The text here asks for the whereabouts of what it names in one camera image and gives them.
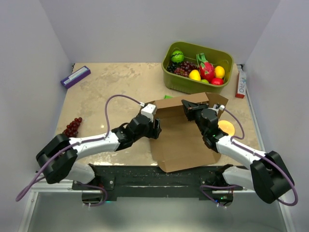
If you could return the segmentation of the brown cardboard box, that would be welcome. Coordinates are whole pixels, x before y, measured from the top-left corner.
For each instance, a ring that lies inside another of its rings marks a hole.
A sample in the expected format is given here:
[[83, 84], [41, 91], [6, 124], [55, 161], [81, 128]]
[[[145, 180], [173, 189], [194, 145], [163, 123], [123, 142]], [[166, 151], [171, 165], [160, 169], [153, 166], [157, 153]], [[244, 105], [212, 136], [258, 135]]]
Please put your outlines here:
[[215, 164], [221, 158], [220, 153], [206, 147], [196, 123], [188, 121], [181, 100], [207, 103], [210, 107], [228, 103], [222, 95], [207, 92], [151, 102], [157, 107], [155, 117], [160, 119], [162, 130], [158, 139], [150, 140], [151, 154], [166, 173]]

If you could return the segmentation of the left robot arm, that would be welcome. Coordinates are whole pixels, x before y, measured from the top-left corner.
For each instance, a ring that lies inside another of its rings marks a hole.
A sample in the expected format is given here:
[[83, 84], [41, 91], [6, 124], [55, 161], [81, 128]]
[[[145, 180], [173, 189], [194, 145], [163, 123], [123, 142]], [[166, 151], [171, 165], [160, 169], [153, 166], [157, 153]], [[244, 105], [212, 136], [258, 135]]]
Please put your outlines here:
[[88, 189], [96, 189], [100, 184], [99, 176], [90, 166], [79, 168], [74, 164], [77, 160], [102, 152], [127, 149], [142, 137], [157, 139], [160, 132], [160, 119], [151, 120], [138, 114], [129, 123], [105, 134], [85, 138], [68, 138], [58, 134], [36, 155], [36, 160], [49, 184], [63, 179], [73, 180], [72, 174], [80, 173], [76, 180]]

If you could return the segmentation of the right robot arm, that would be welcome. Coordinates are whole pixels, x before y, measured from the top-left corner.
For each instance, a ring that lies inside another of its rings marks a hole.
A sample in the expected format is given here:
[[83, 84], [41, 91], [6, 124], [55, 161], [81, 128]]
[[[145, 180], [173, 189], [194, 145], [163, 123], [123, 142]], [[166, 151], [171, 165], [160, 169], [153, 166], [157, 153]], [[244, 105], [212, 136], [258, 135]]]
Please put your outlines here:
[[219, 128], [219, 113], [228, 111], [224, 105], [210, 107], [206, 103], [187, 100], [182, 100], [182, 104], [187, 119], [196, 123], [206, 147], [231, 157], [245, 167], [225, 166], [216, 176], [216, 186], [212, 186], [212, 189], [245, 187], [254, 190], [268, 204], [278, 201], [286, 206], [294, 206], [298, 203], [293, 178], [277, 152], [253, 149], [240, 142], [243, 136], [230, 136]]

